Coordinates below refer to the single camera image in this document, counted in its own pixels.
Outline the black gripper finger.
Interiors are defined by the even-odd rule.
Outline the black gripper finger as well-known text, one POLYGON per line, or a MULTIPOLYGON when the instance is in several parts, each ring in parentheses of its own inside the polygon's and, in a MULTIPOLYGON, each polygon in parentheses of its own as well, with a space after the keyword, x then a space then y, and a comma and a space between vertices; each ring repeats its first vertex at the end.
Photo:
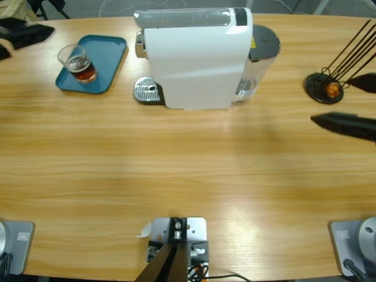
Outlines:
POLYGON ((16 29, 25 26, 27 21, 17 18, 1 18, 0 27, 5 29, 16 29))
POLYGON ((5 39, 10 41, 14 49, 21 49, 45 41, 54 31, 55 28, 41 24, 19 26, 6 29, 5 39))
POLYGON ((376 93, 376 73, 366 73, 352 78, 350 85, 368 93, 376 93))
POLYGON ((313 115, 310 119, 331 132, 375 142, 375 119, 342 112, 313 115))

